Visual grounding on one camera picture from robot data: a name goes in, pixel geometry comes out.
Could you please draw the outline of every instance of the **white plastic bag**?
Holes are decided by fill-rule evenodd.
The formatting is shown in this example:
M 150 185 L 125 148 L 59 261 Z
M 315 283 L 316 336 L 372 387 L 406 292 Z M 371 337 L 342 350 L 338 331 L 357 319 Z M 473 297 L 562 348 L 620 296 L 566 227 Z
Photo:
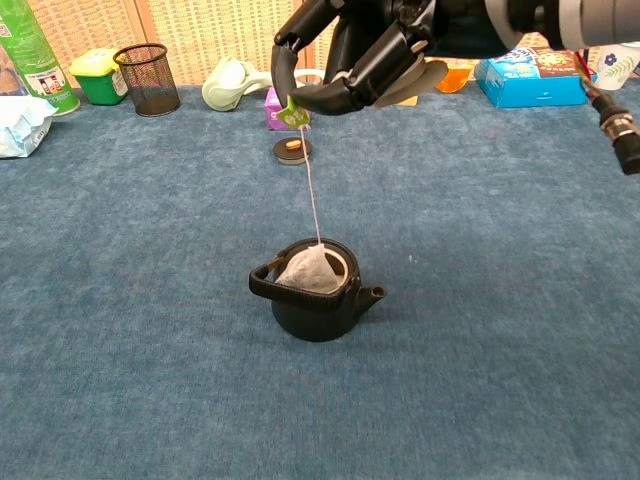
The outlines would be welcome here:
M 31 96 L 0 96 L 0 158 L 28 157 L 49 133 L 58 109 Z

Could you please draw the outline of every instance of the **mint green object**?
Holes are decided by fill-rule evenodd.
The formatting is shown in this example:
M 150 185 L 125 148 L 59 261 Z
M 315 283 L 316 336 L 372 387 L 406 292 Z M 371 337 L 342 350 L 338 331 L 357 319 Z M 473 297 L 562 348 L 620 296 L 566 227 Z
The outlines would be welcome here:
M 202 98 L 214 110 L 234 110 L 243 95 L 270 87 L 271 74 L 258 72 L 249 62 L 224 57 L 202 86 Z

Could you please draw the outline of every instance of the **green container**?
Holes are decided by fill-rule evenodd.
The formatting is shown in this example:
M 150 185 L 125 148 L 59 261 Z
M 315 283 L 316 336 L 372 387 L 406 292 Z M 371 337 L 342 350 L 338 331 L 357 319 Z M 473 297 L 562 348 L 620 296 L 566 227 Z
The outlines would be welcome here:
M 56 107 L 56 115 L 80 106 L 27 0 L 0 0 L 0 44 L 29 93 Z
M 69 69 L 93 105 L 117 105 L 127 96 L 127 84 L 113 61 L 116 52 L 106 48 L 90 50 L 76 58 Z

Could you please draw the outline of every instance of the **white cup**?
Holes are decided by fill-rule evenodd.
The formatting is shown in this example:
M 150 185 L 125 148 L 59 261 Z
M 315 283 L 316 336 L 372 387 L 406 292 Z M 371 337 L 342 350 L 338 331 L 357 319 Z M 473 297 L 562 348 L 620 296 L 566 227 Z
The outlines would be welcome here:
M 620 90 L 639 62 L 640 42 L 602 47 L 596 86 L 602 90 Z

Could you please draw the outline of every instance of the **green lid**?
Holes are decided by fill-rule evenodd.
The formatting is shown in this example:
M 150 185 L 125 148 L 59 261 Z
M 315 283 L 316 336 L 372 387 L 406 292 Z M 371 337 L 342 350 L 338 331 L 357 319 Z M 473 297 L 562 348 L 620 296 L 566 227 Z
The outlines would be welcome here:
M 118 50 L 110 48 L 89 50 L 73 61 L 69 71 L 75 77 L 104 77 L 119 69 L 113 61 L 117 52 Z

